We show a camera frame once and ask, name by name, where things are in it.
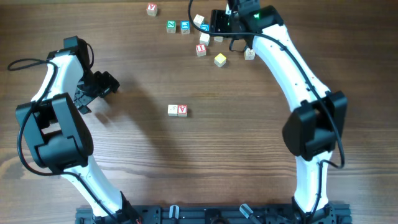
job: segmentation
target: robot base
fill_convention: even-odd
[[[169,218],[170,208],[159,206],[132,206],[141,216],[142,224],[253,224],[252,219],[246,218],[239,206],[230,207],[180,207],[178,218]],[[251,207],[254,217],[261,224],[288,224],[303,223],[300,215],[293,212],[292,204],[275,204],[260,207]],[[316,224],[349,224],[352,223],[351,210],[348,204],[335,205],[329,203],[324,209],[319,210],[312,223]],[[114,220],[97,222],[90,208],[76,210],[75,224],[108,224]]]

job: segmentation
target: wooden table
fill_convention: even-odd
[[[46,58],[78,35],[95,51],[94,71],[121,84],[84,115],[94,156],[134,205],[289,203],[295,159],[282,140],[289,108],[257,57],[211,41],[198,58],[199,33],[167,34],[167,20],[187,19],[187,1],[0,6],[0,222],[72,223],[87,205],[62,178],[28,173],[18,159],[14,111],[43,82],[46,68],[8,72],[19,58]],[[346,167],[330,169],[331,201],[351,205],[355,223],[398,221],[398,5],[394,1],[267,1],[314,73],[349,100],[343,134]],[[210,18],[225,1],[195,1]],[[228,63],[218,68],[214,57]],[[188,118],[167,116],[187,104]],[[34,162],[24,145],[30,164]],[[338,161],[338,153],[333,160]]]

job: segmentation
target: black cable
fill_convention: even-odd
[[[231,43],[229,43],[229,51],[232,51],[232,52],[239,52],[239,53],[244,53],[244,51],[247,49],[247,46],[245,46],[245,47],[243,48],[243,50],[234,50],[234,49],[232,49],[232,48],[233,48],[233,45],[234,45],[234,42],[235,42],[235,40],[236,40],[236,39],[232,39],[232,40],[231,40]]]
[[[13,65],[15,65],[16,63],[19,62],[28,62],[28,61],[33,61],[35,63],[32,64],[28,64],[28,65],[24,65],[21,67],[17,67],[17,68],[11,68]],[[40,105],[40,103],[43,101],[43,99],[45,98],[45,96],[47,96],[47,94],[49,93],[49,90],[51,89],[52,84],[54,83],[55,77],[57,76],[57,72],[58,72],[58,67],[55,63],[50,62],[48,60],[41,60],[41,59],[36,59],[36,58],[24,58],[24,59],[19,59],[16,60],[14,62],[11,62],[7,69],[9,71],[18,71],[18,70],[22,70],[25,68],[30,68],[36,65],[43,65],[43,64],[50,64],[53,66],[53,74],[51,76],[51,79],[49,81],[49,83],[47,84],[47,86],[44,89],[44,92],[42,94],[42,96],[35,102],[33,102],[30,105],[29,111],[27,112],[27,114],[25,115],[24,119],[22,120],[21,126],[19,128],[19,132],[18,132],[18,137],[17,137],[17,151],[18,151],[18,156],[19,159],[22,162],[22,165],[24,165],[24,167],[29,170],[30,172],[36,174],[36,175],[41,175],[41,176],[54,176],[54,175],[58,175],[58,174],[54,174],[54,173],[44,173],[44,172],[40,172],[37,171],[33,168],[31,168],[31,166],[26,162],[24,154],[22,152],[22,136],[24,134],[24,130],[25,130],[25,126],[27,123],[27,120],[29,119],[29,117],[31,116],[31,114],[33,113],[33,111],[36,109],[36,107],[38,105]],[[82,186],[87,190],[87,192],[90,194],[90,196],[94,199],[94,201],[114,220],[116,221],[116,223],[118,222],[118,220],[116,219],[115,216],[113,216],[111,214],[110,211],[108,211],[108,209],[105,208],[105,206],[101,203],[100,200],[98,200],[98,198],[94,195],[94,193],[91,191],[91,189],[86,185],[86,183],[83,181],[83,179],[80,177],[80,175],[74,174],[72,172],[62,172],[60,175],[71,175],[73,177],[75,177],[81,184]]]
[[[94,65],[94,50],[93,50],[93,48],[91,47],[91,45],[90,45],[89,43],[86,43],[86,44],[87,44],[87,46],[90,47],[90,50],[91,50],[91,63],[90,63],[90,68],[92,68],[93,65]]]
[[[209,32],[209,31],[203,30],[200,27],[196,26],[195,23],[193,23],[192,16],[191,16],[192,2],[193,2],[193,0],[190,0],[189,4],[188,4],[188,18],[189,18],[189,21],[192,23],[193,27],[196,28],[197,30],[199,30],[200,32],[203,32],[203,33],[209,34],[209,35],[213,35],[213,36],[218,36],[218,35],[252,36],[253,35],[253,36],[263,37],[263,38],[265,38],[267,40],[271,40],[275,44],[277,44],[280,47],[281,50],[284,50],[287,53],[287,55],[292,59],[293,63],[297,66],[298,70],[300,71],[300,73],[304,77],[304,80],[306,81],[308,87],[310,88],[312,93],[317,98],[319,104],[321,105],[321,108],[322,108],[323,112],[326,114],[326,116],[327,116],[327,118],[329,120],[330,126],[332,127],[332,129],[333,129],[333,131],[335,132],[335,135],[336,135],[336,141],[337,141],[338,149],[339,149],[339,152],[340,152],[341,164],[338,166],[334,162],[328,161],[326,159],[323,159],[322,161],[320,161],[318,163],[318,165],[319,165],[318,193],[317,193],[317,199],[316,199],[315,204],[314,204],[314,208],[313,208],[311,214],[307,218],[307,220],[308,220],[307,222],[310,222],[312,220],[316,210],[317,210],[317,207],[318,207],[318,204],[319,204],[319,201],[320,201],[320,197],[321,197],[320,193],[322,191],[322,167],[323,167],[323,163],[327,163],[327,164],[329,164],[329,165],[331,165],[331,166],[333,166],[334,168],[337,168],[337,169],[342,169],[344,167],[344,165],[345,165],[344,147],[343,147],[343,143],[341,142],[340,134],[338,132],[338,128],[337,128],[337,126],[335,124],[335,121],[333,120],[333,118],[332,118],[330,112],[328,111],[328,108],[326,107],[325,103],[323,102],[323,100],[321,99],[321,97],[317,93],[316,89],[312,85],[310,79],[307,77],[307,74],[304,72],[304,69],[301,67],[300,63],[297,61],[297,59],[294,57],[294,55],[290,52],[290,50],[284,44],[282,44],[277,39],[275,39],[273,37],[270,37],[268,35],[265,35],[265,34],[258,34],[258,33],[253,33],[253,32],[216,33],[216,32]]]

